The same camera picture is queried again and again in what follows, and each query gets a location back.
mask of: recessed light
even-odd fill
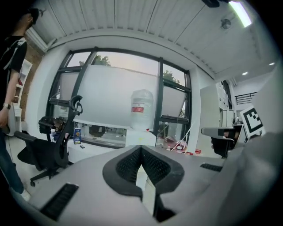
[[[242,21],[244,27],[247,27],[248,25],[252,23],[249,15],[247,14],[241,2],[229,2],[229,4],[232,6],[234,11],[238,14],[238,17]]]

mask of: chair armrest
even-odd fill
[[[37,138],[26,133],[16,131],[14,136],[27,142],[34,142]]]
[[[53,127],[54,125],[52,125],[52,124],[49,124],[49,123],[46,123],[46,122],[41,122],[41,121],[39,121],[38,122],[40,125],[44,125],[44,126],[48,126],[48,127]]]

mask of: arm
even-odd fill
[[[16,72],[14,69],[11,70],[10,81],[7,87],[7,93],[5,98],[6,104],[11,104],[12,99],[15,95],[16,86],[18,83],[19,73]],[[8,123],[8,113],[9,110],[6,107],[0,111],[0,128],[3,128]]]

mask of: person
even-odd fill
[[[27,43],[24,39],[25,32],[35,24],[39,10],[27,10],[17,22],[11,36],[7,37],[0,49],[0,168],[9,185],[20,193],[25,200],[30,195],[24,189],[18,176],[15,165],[6,149],[2,129],[8,123],[8,113],[15,95],[16,85],[20,79],[20,71],[27,52]]]

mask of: window frame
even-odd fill
[[[90,55],[88,56],[87,60],[85,61],[85,64],[83,66],[75,66],[75,67],[67,67],[68,63],[72,59],[73,55],[76,53],[84,53],[84,52],[91,52]],[[127,49],[119,49],[119,48],[98,48],[94,47],[92,49],[80,49],[80,50],[75,50],[75,51],[69,51],[64,60],[62,61],[51,86],[50,93],[48,96],[48,101],[47,101],[47,106],[46,106],[46,116],[53,116],[53,110],[55,105],[59,106],[64,106],[64,107],[69,107],[69,101],[65,100],[57,100],[55,98],[52,98],[52,94],[54,93],[54,86],[57,82],[58,79],[60,79],[60,76],[62,73],[70,73],[70,72],[78,72],[78,77],[74,85],[74,89],[72,91],[72,96],[76,96],[78,93],[78,90],[80,88],[81,81],[83,79],[83,76],[87,70],[87,67],[94,61],[94,58],[98,52],[115,52],[115,53],[125,53],[125,54],[131,54],[143,58],[147,58],[150,60],[154,60],[158,62],[158,89],[157,89],[157,104],[156,104],[156,111],[155,111],[155,116],[154,116],[154,124],[153,124],[153,131],[152,133],[157,137],[158,134],[158,128],[159,128],[159,122],[172,122],[172,123],[178,123],[178,124],[184,124],[182,127],[182,133],[181,136],[182,138],[185,136],[186,131],[191,126],[191,78],[190,78],[190,72],[188,70],[185,70],[181,68],[180,66],[171,63],[167,60],[164,60],[162,57],[156,57],[149,55],[147,53],[141,53],[133,50],[127,50]],[[169,80],[166,80],[163,78],[163,64],[166,64],[172,68],[175,68],[181,72],[184,73],[184,78],[185,78],[185,86],[182,86],[180,84],[177,84],[175,82],[171,82]],[[179,91],[183,91],[187,94],[186,100],[188,104],[186,104],[185,108],[185,116],[186,118],[181,118],[181,117],[170,117],[170,116],[162,116],[161,111],[162,111],[162,101],[163,101],[163,88],[164,86],[168,86],[170,88],[177,89]],[[68,116],[71,114],[72,109],[69,108],[69,113]],[[69,131],[70,134],[73,133],[73,128],[70,128]],[[113,146],[113,145],[108,145],[108,144],[101,144],[99,142],[89,142],[86,141],[82,138],[83,143],[90,143],[93,145],[101,146],[101,147],[109,147],[109,148],[121,148],[121,146]]]

